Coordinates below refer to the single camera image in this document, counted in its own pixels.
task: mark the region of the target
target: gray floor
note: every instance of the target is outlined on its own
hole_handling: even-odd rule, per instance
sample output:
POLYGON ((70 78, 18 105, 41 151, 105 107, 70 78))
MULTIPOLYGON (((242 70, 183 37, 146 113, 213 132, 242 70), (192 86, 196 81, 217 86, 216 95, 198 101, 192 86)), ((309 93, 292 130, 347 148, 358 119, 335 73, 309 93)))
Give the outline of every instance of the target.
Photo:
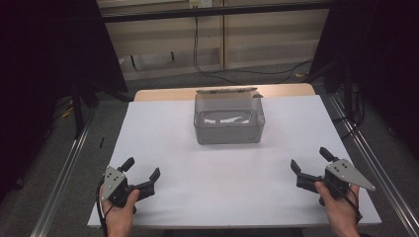
MULTIPOLYGON (((272 65, 253 67, 251 70, 283 71, 292 65, 272 65)), ((303 65, 295 72, 304 73, 309 64, 303 65)), ((223 72, 217 74, 237 84, 272 84, 287 79, 287 73, 274 75, 249 74, 244 72, 223 72)), ((287 82, 298 82, 301 78, 293 76, 287 82)), ((153 79, 128 81, 129 95, 137 90, 156 88, 177 88, 196 86, 231 85, 220 78, 205 77, 193 73, 153 79)), ((338 117, 330 103, 330 95, 322 90, 321 80, 313 84, 317 94, 321 95, 330 116, 338 117)), ((86 225, 94 204, 94 192, 103 171, 111 159, 122 122, 126 113, 127 103, 114 100, 108 95, 99 94, 101 103, 95 110, 93 123, 84 141, 83 148, 74 169, 69 176, 68 185, 63 191, 62 200, 48 228, 47 236, 102 236, 99 229, 86 225)), ((341 135, 347 133, 342 122, 336 124, 341 135)), ((412 156, 408 147, 398 137, 391 136, 386 122, 379 113, 366 102, 366 117, 360 131, 388 173, 397 189, 412 207, 419 211, 417 194, 419 187, 419 160, 412 156)), ((68 152, 74 142, 74 119, 57 118, 51 128, 51 134, 38 158, 24 177, 21 190, 10 192, 0 205, 0 236, 30 236, 45 206, 46 200, 53 189, 68 152)), ((344 139, 344 144, 358 169, 377 183, 374 174, 357 148, 351 136, 344 139)), ((409 236, 397 212, 388 201, 386 194, 378 188, 370 193, 383 224, 360 227, 360 230, 372 236, 409 236)), ((304 236, 332 236, 328 226, 303 228, 304 236)), ((162 230, 144 230, 134 228, 132 236, 162 236, 162 230)))

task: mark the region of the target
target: white board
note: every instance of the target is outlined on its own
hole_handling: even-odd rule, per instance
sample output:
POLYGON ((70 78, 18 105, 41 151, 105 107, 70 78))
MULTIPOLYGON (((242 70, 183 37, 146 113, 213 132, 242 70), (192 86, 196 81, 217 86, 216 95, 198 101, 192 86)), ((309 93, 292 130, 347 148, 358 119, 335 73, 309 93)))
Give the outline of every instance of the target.
MULTIPOLYGON (((133 224, 147 228, 301 227, 327 224, 319 195, 295 186, 302 172, 324 175, 326 147, 350 157, 318 96, 264 98, 265 127, 257 144, 200 145, 194 101, 130 103, 110 165, 129 157, 128 183, 148 181, 156 167, 156 195, 136 203, 133 224)), ((380 223, 361 189, 360 223, 380 223)), ((93 208, 90 226, 99 226, 93 208)))

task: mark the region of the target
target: metal frame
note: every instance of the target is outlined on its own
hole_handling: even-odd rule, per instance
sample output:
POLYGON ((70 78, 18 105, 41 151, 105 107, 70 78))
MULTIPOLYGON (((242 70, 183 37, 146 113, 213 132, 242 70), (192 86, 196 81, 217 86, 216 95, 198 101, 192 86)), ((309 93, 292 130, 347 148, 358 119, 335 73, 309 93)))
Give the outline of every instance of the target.
POLYGON ((90 125, 94 119, 96 108, 90 109, 87 122, 84 125, 83 130, 77 139, 74 140, 73 146, 71 147, 70 153, 67 156, 64 166, 62 167, 61 173, 59 174, 58 180, 56 181, 49 198, 43 207, 40 217, 38 218, 37 224, 31 234, 31 237, 46 236, 50 225, 52 224, 53 218, 61 203, 65 188, 67 186, 70 175, 73 171, 74 165, 79 157, 81 149, 83 148, 84 141, 86 140, 87 134, 89 133, 90 125))
POLYGON ((342 1, 336 2, 334 0, 325 0, 325 1, 315 1, 315 2, 282 3, 282 4, 268 4, 268 5, 237 6, 237 7, 182 9, 182 10, 146 12, 146 13, 106 14, 102 16, 102 20, 105 23, 117 23, 117 22, 133 22, 133 21, 147 21, 147 20, 161 20, 161 19, 175 19, 175 18, 193 18, 193 17, 238 15, 238 14, 320 10, 320 9, 329 9, 332 6, 345 7, 345 6, 348 6, 350 4, 354 4, 357 2, 361 2, 361 1, 360 0, 342 0, 342 1))

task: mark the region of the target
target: black cable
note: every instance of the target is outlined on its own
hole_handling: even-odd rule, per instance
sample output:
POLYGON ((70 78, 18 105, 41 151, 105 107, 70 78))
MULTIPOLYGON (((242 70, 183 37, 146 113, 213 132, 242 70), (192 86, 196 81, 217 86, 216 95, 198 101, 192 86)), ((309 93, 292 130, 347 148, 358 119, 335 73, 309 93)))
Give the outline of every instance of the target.
POLYGON ((357 224, 358 224, 358 222, 360 222, 360 220, 363 218, 363 216, 361 215, 361 213, 360 213, 360 209, 359 209, 359 207, 358 207, 358 203, 359 203, 359 201, 358 201, 358 198, 357 198, 357 196, 355 195, 355 193, 351 190, 351 189, 349 189, 353 194, 354 194, 354 196, 355 196, 355 198, 356 198, 356 200, 357 200, 357 204, 354 204, 347 196, 346 196, 346 194, 343 194, 342 193, 342 191, 338 188, 338 187, 336 187, 336 185, 335 184, 333 184, 333 182, 330 182, 329 183, 338 193, 339 193, 339 195, 354 209, 354 211, 355 211, 355 215, 356 215, 356 221, 357 221, 357 224))
POLYGON ((355 112, 358 112, 359 119, 354 123, 354 127, 351 128, 351 130, 346 133, 345 135, 341 136, 341 140, 345 139, 352 133, 354 133, 361 125, 361 123, 364 121, 365 118, 365 102, 364 97, 362 96, 361 90, 357 92, 357 108, 355 109, 355 112))
MULTIPOLYGON (((369 16, 365 16, 363 17, 363 19, 361 20, 362 23, 360 24, 360 26, 367 26, 364 35, 362 36, 361 42, 359 45, 363 45, 366 42, 368 33, 371 29, 371 24, 373 22, 373 18, 374 18, 374 14, 376 13, 376 9, 377 9, 377 2, 378 0, 376 0, 374 7, 373 7, 373 12, 369 15, 369 16)), ((347 54, 349 54, 349 52, 345 53, 343 50, 336 50, 331 56, 330 56, 330 62, 322 67, 320 67, 319 69, 317 69, 317 71, 315 71, 314 73, 312 73, 312 75, 310 77, 308 77, 307 79, 305 79, 303 82, 305 83, 311 83, 314 80, 316 80, 317 78, 319 78, 321 75, 329 72, 331 69, 335 68, 338 64, 339 61, 347 61, 347 62, 352 62, 355 59, 354 58, 358 58, 359 54, 361 53, 361 51, 359 50, 359 46, 358 49, 354 48, 354 45, 356 45, 356 38, 358 36, 361 35, 362 31, 362 27, 358 27, 358 29, 355 31, 354 34, 352 34, 352 37, 350 38, 350 41, 348 41, 347 46, 345 48, 349 48, 349 50, 352 51, 352 57, 348 56, 347 54)))
POLYGON ((111 207, 108 209, 108 211, 105 213, 104 219, 106 219, 106 217, 109 214, 109 211, 111 211, 111 209, 114 207, 114 204, 112 203, 111 207))
POLYGON ((105 176, 103 176, 101 181, 99 181, 98 187, 96 189, 96 207, 98 210, 98 215, 99 215, 99 220, 101 222, 102 230, 104 232, 105 237, 108 237, 108 225, 106 224, 105 217, 102 215, 102 210, 101 210, 101 205, 100 205, 100 200, 99 200, 99 193, 104 182, 105 182, 105 176))
POLYGON ((201 70, 200 66, 198 65, 198 57, 197 57, 197 55, 198 55, 198 18, 195 18, 195 26, 196 26, 195 27, 195 42, 194 42, 194 66, 195 66, 195 69, 197 69, 197 71, 203 76, 221 79, 223 81, 229 82, 229 83, 234 84, 234 85, 243 85, 243 84, 240 84, 240 83, 230 81, 230 80, 228 80, 226 78, 223 78, 223 77, 220 77, 220 76, 208 75, 203 70, 201 70))
POLYGON ((232 83, 234 85, 243 85, 243 84, 233 82, 233 81, 228 80, 226 78, 216 76, 216 75, 212 75, 212 74, 220 73, 220 72, 245 72, 245 73, 263 74, 263 75, 276 75, 276 74, 282 74, 282 73, 289 72, 290 74, 287 78, 285 78, 282 81, 276 82, 276 84, 280 84, 280 83, 283 83, 283 82, 289 80, 291 78, 291 76, 293 75, 294 70, 296 70, 297 68, 301 67, 302 65, 304 65, 308 62, 312 62, 312 60, 313 60, 312 58, 310 58, 310 59, 308 59, 304 62, 301 62, 301 63, 297 64, 293 68, 290 68, 290 69, 284 70, 284 71, 278 71, 278 72, 260 72, 260 71, 238 70, 238 69, 217 70, 217 71, 210 71, 210 72, 203 71, 198 64, 198 18, 195 18, 195 26, 196 27, 195 27, 195 41, 194 41, 194 66, 195 66, 195 69, 197 69, 197 71, 201 75, 206 76, 206 77, 213 77, 213 78, 221 79, 221 80, 224 80, 226 82, 232 83))
POLYGON ((360 201, 358 200, 357 195, 351 189, 349 189, 349 191, 354 195, 355 199, 357 200, 357 205, 358 205, 360 203, 360 201))
POLYGON ((123 95, 117 91, 113 91, 112 89, 106 88, 105 86, 101 85, 100 83, 95 82, 94 80, 91 80, 89 78, 85 78, 84 81, 86 81, 89 85, 91 85, 93 88, 98 89, 100 91, 105 92, 106 94, 122 101, 122 102, 133 102, 133 97, 123 95))

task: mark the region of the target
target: transparent box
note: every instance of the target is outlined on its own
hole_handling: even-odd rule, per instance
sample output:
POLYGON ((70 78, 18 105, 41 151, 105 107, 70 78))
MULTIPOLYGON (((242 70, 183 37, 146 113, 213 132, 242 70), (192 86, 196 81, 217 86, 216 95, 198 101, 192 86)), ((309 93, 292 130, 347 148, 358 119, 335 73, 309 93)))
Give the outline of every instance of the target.
POLYGON ((194 126, 198 143, 258 143, 265 116, 257 88, 197 91, 194 126))

